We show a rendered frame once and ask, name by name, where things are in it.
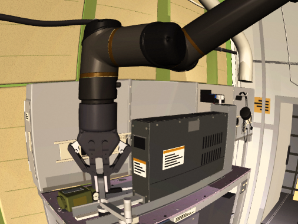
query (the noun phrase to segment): orange and white label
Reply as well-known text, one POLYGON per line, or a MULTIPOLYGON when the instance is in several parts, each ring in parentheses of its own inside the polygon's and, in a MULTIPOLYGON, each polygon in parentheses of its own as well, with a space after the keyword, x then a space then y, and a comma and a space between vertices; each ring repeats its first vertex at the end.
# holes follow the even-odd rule
POLYGON ((146 162, 133 158, 134 161, 134 173, 146 178, 146 162))
POLYGON ((182 165, 184 163, 185 146, 167 149, 163 152, 163 170, 182 165))

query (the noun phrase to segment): floor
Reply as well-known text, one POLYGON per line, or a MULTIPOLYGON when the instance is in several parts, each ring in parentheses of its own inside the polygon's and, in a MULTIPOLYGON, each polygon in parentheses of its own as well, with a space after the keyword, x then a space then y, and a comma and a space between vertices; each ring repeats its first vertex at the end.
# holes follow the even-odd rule
POLYGON ((261 224, 298 224, 298 201, 293 196, 281 192, 279 201, 261 224))

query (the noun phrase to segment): green device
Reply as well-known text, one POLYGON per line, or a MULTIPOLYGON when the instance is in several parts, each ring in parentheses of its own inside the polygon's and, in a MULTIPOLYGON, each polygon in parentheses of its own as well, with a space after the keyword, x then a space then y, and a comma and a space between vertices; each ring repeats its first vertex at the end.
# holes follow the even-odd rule
POLYGON ((57 202, 61 209, 72 212, 72 207, 92 203, 92 193, 83 186, 68 188, 58 192, 57 202))

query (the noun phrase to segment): dark gray metal box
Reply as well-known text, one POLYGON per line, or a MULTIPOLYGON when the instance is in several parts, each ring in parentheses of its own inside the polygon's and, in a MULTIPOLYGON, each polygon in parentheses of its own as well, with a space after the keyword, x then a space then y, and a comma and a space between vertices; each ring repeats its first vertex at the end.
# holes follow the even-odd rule
POLYGON ((219 112, 133 120, 134 193, 147 203, 221 171, 227 122, 219 112))

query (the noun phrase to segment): door handle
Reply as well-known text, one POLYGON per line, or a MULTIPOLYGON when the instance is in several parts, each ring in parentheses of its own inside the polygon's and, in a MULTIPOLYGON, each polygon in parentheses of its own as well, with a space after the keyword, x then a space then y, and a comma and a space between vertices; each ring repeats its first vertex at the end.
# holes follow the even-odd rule
POLYGON ((288 146, 288 148, 287 148, 287 160, 286 160, 286 165, 287 165, 287 163, 289 162, 290 149, 291 149, 291 146, 288 146))

